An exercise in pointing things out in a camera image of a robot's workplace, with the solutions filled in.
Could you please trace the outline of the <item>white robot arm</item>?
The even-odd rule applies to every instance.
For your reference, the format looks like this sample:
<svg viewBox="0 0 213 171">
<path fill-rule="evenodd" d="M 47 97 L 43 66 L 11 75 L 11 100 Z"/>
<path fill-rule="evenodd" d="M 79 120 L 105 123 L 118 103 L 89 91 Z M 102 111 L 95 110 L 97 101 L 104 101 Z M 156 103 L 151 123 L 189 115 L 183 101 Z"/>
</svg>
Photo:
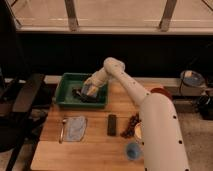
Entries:
<svg viewBox="0 0 213 171">
<path fill-rule="evenodd" d="M 83 83 L 81 93 L 94 96 L 113 77 L 139 106 L 146 171 L 190 171 L 184 141 L 173 102 L 151 93 L 125 72 L 125 64 L 113 57 Z"/>
</svg>

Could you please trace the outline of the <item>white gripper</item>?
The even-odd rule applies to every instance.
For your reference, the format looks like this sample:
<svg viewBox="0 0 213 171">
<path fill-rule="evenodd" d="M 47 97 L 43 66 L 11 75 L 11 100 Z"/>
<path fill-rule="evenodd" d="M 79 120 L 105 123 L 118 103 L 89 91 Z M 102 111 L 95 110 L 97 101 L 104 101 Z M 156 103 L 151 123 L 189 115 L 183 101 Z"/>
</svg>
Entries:
<svg viewBox="0 0 213 171">
<path fill-rule="evenodd" d="M 93 85 L 89 89 L 89 94 L 94 95 L 99 91 L 98 87 L 102 86 L 101 77 L 97 74 L 93 74 L 91 77 L 87 78 L 84 81 L 84 84 L 85 85 Z"/>
</svg>

